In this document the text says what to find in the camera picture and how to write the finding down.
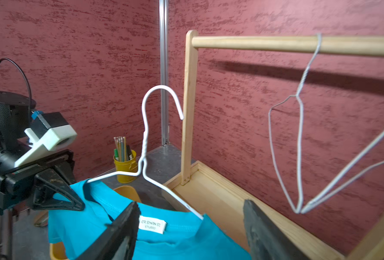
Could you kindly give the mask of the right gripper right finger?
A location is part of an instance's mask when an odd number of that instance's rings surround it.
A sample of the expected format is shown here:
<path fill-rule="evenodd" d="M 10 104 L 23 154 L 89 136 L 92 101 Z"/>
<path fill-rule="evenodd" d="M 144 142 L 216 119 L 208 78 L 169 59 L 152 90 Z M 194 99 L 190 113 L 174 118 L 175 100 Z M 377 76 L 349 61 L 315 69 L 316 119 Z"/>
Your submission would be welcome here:
<path fill-rule="evenodd" d="M 246 199 L 243 207 L 246 237 L 253 260 L 307 260 L 272 220 Z"/>

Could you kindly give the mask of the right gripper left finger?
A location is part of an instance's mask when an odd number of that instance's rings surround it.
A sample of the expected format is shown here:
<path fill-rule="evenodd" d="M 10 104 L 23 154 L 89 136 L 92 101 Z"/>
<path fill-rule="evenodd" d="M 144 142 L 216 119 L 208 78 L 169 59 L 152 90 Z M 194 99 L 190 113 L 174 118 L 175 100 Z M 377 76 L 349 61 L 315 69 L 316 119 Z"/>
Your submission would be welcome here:
<path fill-rule="evenodd" d="M 130 203 L 78 259 L 131 260 L 137 241 L 140 214 L 138 203 Z"/>

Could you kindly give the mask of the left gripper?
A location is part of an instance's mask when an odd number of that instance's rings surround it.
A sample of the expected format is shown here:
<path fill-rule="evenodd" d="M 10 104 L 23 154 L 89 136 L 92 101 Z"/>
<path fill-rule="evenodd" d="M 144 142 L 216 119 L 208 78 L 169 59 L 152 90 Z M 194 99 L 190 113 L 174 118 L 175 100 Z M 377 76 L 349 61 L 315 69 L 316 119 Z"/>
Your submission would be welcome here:
<path fill-rule="evenodd" d="M 56 152 L 20 167 L 14 167 L 12 160 L 8 152 L 0 152 L 0 216 L 22 202 L 32 210 L 85 209 L 70 187 L 75 183 L 72 151 Z"/>

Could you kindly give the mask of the teal t-shirt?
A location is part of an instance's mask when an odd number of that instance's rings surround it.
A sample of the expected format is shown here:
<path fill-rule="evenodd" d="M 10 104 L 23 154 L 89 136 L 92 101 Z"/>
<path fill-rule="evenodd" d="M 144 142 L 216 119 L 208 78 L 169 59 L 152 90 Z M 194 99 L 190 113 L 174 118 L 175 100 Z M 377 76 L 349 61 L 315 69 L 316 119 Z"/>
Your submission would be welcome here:
<path fill-rule="evenodd" d="M 49 212 L 49 241 L 62 242 L 67 258 L 77 259 L 132 202 L 102 182 L 71 185 L 83 211 Z M 207 216 L 139 204 L 135 260 L 249 260 L 249 253 Z"/>

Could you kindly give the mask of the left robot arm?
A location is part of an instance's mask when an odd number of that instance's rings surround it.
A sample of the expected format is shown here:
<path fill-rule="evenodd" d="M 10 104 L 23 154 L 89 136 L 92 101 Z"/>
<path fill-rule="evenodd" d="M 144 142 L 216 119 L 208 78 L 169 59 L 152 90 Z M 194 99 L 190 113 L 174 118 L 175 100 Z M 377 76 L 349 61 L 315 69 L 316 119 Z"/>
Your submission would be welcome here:
<path fill-rule="evenodd" d="M 76 131 L 58 112 L 41 113 L 36 102 L 0 91 L 0 260 L 12 258 L 16 206 L 34 211 L 81 211 L 71 189 L 75 162 L 68 145 Z"/>

